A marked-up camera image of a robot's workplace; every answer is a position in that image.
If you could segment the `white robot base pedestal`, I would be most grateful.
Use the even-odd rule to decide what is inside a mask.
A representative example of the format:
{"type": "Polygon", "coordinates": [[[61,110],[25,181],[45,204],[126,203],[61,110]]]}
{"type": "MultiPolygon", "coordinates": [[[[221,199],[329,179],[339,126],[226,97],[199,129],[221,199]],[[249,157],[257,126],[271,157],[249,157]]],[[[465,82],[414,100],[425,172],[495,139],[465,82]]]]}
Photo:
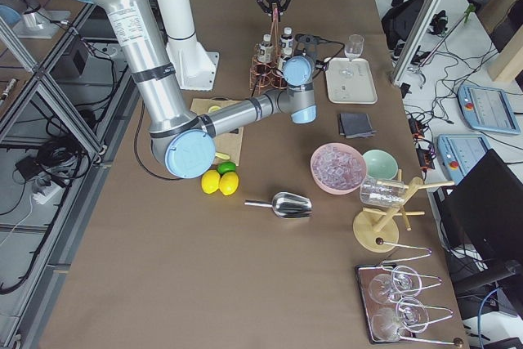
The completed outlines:
{"type": "Polygon", "coordinates": [[[217,74],[219,54],[206,51],[196,35],[190,0],[157,0],[168,36],[166,50],[184,90],[209,92],[217,74]]]}

